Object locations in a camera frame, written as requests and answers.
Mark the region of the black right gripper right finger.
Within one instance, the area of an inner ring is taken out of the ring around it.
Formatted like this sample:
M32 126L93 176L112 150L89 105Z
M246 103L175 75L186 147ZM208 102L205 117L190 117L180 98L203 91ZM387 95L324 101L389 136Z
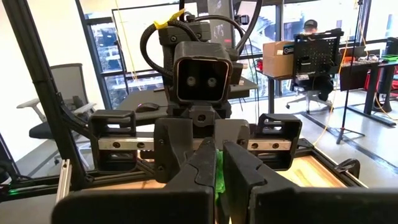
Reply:
M232 224L398 224L398 190L300 187L238 144L223 144Z

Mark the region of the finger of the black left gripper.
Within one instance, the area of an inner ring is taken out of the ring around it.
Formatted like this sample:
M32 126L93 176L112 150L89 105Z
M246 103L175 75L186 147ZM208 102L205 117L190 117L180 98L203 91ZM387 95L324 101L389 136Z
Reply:
M155 179L167 183L193 154L193 122L187 118L159 118L154 129Z
M217 119L214 126L214 139L218 149L225 141L232 141L244 149L248 148L250 125L245 119Z

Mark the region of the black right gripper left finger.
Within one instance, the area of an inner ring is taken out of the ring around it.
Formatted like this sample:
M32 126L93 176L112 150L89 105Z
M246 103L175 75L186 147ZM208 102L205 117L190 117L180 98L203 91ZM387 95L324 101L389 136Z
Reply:
M215 224L216 147L205 138L159 189L84 190L54 207L51 224Z

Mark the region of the small green plastic decoration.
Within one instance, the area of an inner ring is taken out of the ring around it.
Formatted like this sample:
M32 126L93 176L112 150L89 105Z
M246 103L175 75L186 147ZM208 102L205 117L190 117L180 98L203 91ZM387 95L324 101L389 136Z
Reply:
M216 180L215 180L215 202L220 201L221 194L225 192L223 173L223 151L216 150Z

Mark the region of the black computer mouse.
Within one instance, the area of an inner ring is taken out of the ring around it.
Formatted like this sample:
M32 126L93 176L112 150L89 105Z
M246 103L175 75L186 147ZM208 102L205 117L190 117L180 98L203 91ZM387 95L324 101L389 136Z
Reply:
M151 112L151 111L157 111L159 109L159 105L156 103L141 103L137 106L135 109L136 113L145 113L145 112Z

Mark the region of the grey mesh office chair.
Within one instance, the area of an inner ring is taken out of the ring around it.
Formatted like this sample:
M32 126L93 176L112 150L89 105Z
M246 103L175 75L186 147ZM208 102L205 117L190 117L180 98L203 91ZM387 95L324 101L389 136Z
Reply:
M85 125L96 104L88 101L82 66L81 63L69 63L51 66L50 70L66 109ZM29 130L31 138L53 140L47 118L37 106L39 103L40 100L35 98L18 105L17 109L32 108L42 122Z

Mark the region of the black table clamp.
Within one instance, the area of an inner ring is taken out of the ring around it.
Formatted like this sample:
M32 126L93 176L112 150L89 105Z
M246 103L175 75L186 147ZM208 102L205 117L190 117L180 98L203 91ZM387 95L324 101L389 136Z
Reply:
M357 179L359 178L361 164L357 159L347 159L334 167L339 173L349 172Z

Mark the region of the silver aluminium extrusion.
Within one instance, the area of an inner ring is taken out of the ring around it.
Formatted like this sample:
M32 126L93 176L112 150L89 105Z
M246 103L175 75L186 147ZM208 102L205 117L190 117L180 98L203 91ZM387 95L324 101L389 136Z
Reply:
M62 161L60 169L60 177L58 181L58 189L55 203L58 203L65 198L70 192L72 177L72 164L69 159Z

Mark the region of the brown cardboard box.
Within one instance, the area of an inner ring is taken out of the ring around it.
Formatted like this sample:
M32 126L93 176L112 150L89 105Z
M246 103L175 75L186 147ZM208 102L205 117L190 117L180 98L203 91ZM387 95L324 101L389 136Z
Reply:
M292 75L294 42L280 41L263 44L263 74L271 77Z

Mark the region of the black tripod stand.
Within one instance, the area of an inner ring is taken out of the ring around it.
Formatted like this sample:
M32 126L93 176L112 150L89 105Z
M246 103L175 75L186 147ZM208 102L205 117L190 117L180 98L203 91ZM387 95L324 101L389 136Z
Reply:
M356 8L358 8L358 15L357 15L356 28L355 28L354 39L353 39L353 49L352 49L353 53L354 53L355 48L356 48L358 37L359 37L359 39L361 38L361 34L359 34L359 27L361 25L361 21L360 20L361 20L361 11L362 11L362 8L363 8L363 1L364 0L357 0L356 1ZM354 55L351 56L351 61L350 61L350 64L349 64L349 73L348 73L349 84L351 84L351 74L352 74L352 69L353 69L353 62L354 62ZM347 110L348 110L348 98L349 98L349 89L346 90L345 105L344 105L344 110L343 110L343 118L342 118L342 122L341 122L340 132L339 132L339 135L338 135L338 137L336 139L336 144L340 144L340 142L343 140L343 137L345 136L345 134L355 133L355 134L358 134L360 136L364 136L363 133L359 133L357 131L353 131L353 130L345 128L346 114L347 114Z

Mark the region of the yellow tape tag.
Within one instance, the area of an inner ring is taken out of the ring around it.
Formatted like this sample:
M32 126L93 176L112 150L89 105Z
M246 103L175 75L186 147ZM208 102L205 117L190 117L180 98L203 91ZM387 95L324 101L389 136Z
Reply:
M164 29L169 25L169 22L177 21L178 18L184 14L184 12L185 12L185 8L180 9L178 12L172 14L169 19L167 19L167 20L164 19L161 21L154 21L153 25L155 26L155 28L157 30Z

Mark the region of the black perforated panel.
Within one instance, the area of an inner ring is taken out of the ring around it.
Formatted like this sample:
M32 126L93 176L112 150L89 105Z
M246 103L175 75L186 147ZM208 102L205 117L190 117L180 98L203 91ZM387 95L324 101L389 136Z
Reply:
M308 80L321 75L336 74L341 63L340 37L338 29L314 34L296 34L292 77L295 81Z

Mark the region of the person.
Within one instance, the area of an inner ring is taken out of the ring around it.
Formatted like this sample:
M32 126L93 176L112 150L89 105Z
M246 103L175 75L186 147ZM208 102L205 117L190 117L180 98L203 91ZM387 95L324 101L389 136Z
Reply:
M318 32L317 21L310 19L303 25L304 34L314 34ZM310 77L308 80L297 81L300 87L308 87L319 91L318 98L324 102L330 103L329 94L333 91L333 82L329 75Z

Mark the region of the black work desk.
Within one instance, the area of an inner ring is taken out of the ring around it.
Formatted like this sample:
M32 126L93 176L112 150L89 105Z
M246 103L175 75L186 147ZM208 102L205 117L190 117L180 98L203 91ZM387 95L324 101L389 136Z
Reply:
M379 70L384 68L395 67L398 62L389 63L363 63L344 66L340 73L340 90L346 91L346 103L345 112L350 110L361 116L369 118L378 123L384 124L389 127L393 127L396 123L390 119L385 119L380 116L372 115L372 111L375 107L374 97L376 94L377 82L379 80ZM366 77L369 77L368 84L366 85ZM360 89L367 86L366 98L364 101L364 108L362 110L355 108L354 106L348 106L348 93L350 90Z

